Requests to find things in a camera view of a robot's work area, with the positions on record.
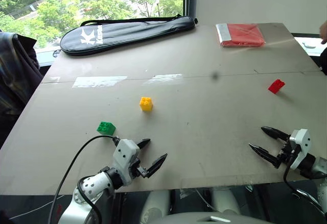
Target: floor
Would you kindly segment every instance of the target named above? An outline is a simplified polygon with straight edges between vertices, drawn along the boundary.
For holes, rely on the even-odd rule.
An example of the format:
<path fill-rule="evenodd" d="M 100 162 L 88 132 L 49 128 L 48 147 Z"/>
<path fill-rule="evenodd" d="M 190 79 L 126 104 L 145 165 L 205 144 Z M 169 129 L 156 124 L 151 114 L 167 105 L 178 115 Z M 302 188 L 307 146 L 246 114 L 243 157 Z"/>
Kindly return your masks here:
<path fill-rule="evenodd" d="M 305 180 L 292 183 L 312 196 L 316 196 L 316 186 L 312 181 Z M 252 216 L 254 218 L 269 220 L 276 224 L 308 224 L 308 223 L 326 223 L 318 211 L 305 200 L 299 200 L 294 197 L 289 188 L 284 183 L 274 183 L 265 185 L 256 185 L 250 192 L 245 186 L 231 188 L 236 200 L 240 206 L 241 214 Z M 207 189 L 199 189 L 200 193 L 210 203 L 210 195 Z M 119 216 L 118 204 L 113 210 L 112 201 L 103 207 L 101 212 L 111 219 L 114 224 L 132 224 L 139 223 L 139 217 L 142 207 L 147 199 L 149 192 L 133 192 L 121 195 L 121 200 L 115 203 L 121 205 L 121 215 Z M 36 209 L 52 200 L 52 196 L 0 196 L 0 210 L 3 210 L 8 217 L 20 215 L 22 213 Z M 71 195 L 65 195 L 57 200 L 55 209 L 55 220 L 61 216 L 71 201 Z M 210 208 L 202 201 L 197 193 L 192 192 L 189 196 L 180 198 L 180 191 L 175 190 L 171 197 L 171 213 L 183 212 L 210 212 Z M 32 213 L 14 218 L 13 223 L 46 223 L 48 219 L 51 204 L 44 206 Z"/>

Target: bag strap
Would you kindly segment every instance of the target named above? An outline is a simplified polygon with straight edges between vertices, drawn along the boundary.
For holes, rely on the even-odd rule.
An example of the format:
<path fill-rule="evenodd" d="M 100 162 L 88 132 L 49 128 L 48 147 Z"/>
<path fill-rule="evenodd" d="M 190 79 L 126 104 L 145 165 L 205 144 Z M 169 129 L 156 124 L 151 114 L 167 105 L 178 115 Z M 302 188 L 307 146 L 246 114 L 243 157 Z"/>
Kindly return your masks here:
<path fill-rule="evenodd" d="M 85 26 L 89 23 L 103 24 L 103 23 L 123 23 L 123 22 L 142 22 L 142 21 L 171 21 L 180 18 L 181 15 L 177 14 L 173 17 L 148 17 L 148 18 L 134 18 L 134 19 L 122 19 L 122 20 L 88 20 L 81 23 L 81 26 Z"/>

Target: gray tabletop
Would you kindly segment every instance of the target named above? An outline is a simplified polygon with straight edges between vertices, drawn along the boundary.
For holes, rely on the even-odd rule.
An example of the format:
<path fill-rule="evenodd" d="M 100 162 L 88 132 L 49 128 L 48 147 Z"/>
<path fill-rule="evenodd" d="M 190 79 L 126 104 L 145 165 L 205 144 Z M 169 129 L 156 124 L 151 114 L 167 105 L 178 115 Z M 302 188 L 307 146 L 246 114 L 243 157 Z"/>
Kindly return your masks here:
<path fill-rule="evenodd" d="M 206 33 L 211 29 L 213 37 L 198 44 L 197 49 L 199 52 L 208 46 L 217 49 L 212 50 L 217 52 L 216 59 L 213 54 L 198 59 L 197 52 L 193 52 L 195 54 L 189 55 L 186 62 L 186 54 L 180 53 L 182 57 L 174 61 L 176 69 L 173 62 L 167 66 L 159 62 L 161 55 L 148 57 L 153 45 L 160 43 L 162 48 L 166 48 L 165 43 L 170 45 L 168 38 L 162 42 L 151 41 L 148 48 L 145 44 L 131 47 L 133 52 L 143 49 L 143 55 L 138 52 L 134 59 L 139 63 L 146 59 L 147 65 L 153 68 L 139 74 L 137 71 L 144 68 L 141 68 L 142 64 L 139 69 L 132 66 L 131 70 L 128 64 L 121 65 L 124 72 L 118 72 L 118 64 L 115 72 L 109 67 L 107 72 L 99 70 L 100 66 L 106 68 L 103 58 L 121 63 L 119 55 L 121 58 L 131 55 L 125 54 L 131 51 L 126 47 L 81 60 L 61 55 L 55 66 L 63 62 L 66 69 L 59 73 L 54 66 L 50 71 L 57 71 L 62 79 L 40 84 L 0 150 L 0 194 L 53 194 L 78 149 L 98 135 L 96 129 L 100 121 L 113 123 L 117 128 L 115 134 L 121 138 L 152 139 L 140 154 L 145 167 L 168 153 L 162 168 L 150 179 L 137 179 L 120 191 L 279 182 L 285 167 L 275 169 L 248 146 L 248 143 L 257 144 L 274 155 L 280 150 L 280 142 L 265 135 L 261 126 L 288 133 L 293 129 L 309 129 L 313 140 L 310 153 L 326 157 L 326 77 L 317 71 L 302 48 L 289 39 L 285 41 L 288 48 L 284 45 L 277 48 L 272 44 L 270 49 L 267 46 L 266 49 L 225 50 L 217 46 L 212 27 L 200 26 L 190 35 L 198 33 L 199 38 L 205 40 L 202 29 Z M 188 39 L 187 36 L 185 33 L 177 38 Z M 284 53 L 280 58 L 284 64 L 276 58 L 280 53 Z M 166 60 L 173 58 L 176 58 L 175 53 L 166 51 Z M 74 75 L 67 72 L 71 68 L 68 63 L 83 63 L 83 60 L 85 63 L 94 60 L 92 72 L 75 70 Z M 214 60 L 225 68 L 220 69 L 219 64 L 214 68 Z M 228 63 L 237 70 L 229 68 Z M 160 65 L 166 69 L 160 71 Z M 251 69 L 266 70 L 266 73 L 251 72 Z M 219 75 L 213 78 L 211 74 L 215 71 Z M 106 82 L 100 78 L 91 85 L 89 80 L 76 81 L 77 77 L 92 74 L 123 78 Z M 274 95 L 267 88 L 276 79 L 283 80 L 286 85 Z M 141 96 L 153 99 L 151 113 L 144 113 L 139 108 Z M 61 193 L 71 194 L 82 176 L 110 166 L 114 149 L 107 139 L 99 139 L 87 146 L 69 173 Z M 291 172 L 289 179 L 298 180 L 301 176 Z"/>

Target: green lego brick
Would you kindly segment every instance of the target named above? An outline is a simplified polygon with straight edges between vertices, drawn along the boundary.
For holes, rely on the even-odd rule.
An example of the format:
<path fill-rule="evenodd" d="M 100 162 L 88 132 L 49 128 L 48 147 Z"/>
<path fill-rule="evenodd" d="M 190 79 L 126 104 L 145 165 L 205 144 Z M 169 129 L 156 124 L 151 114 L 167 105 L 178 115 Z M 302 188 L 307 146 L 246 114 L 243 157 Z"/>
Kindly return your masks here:
<path fill-rule="evenodd" d="M 115 129 L 116 129 L 116 127 L 112 123 L 102 121 L 99 124 L 97 131 L 102 135 L 112 136 Z"/>

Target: plastic bag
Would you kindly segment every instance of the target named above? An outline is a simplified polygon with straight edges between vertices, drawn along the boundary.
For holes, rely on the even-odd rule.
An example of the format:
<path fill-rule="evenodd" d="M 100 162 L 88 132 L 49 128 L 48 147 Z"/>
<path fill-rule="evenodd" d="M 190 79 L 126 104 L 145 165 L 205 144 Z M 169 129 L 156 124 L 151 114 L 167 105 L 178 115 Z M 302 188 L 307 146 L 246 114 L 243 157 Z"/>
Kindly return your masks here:
<path fill-rule="evenodd" d="M 217 24 L 218 37 L 221 46 L 227 47 L 259 47 L 265 44 L 265 39 L 257 24 Z"/>

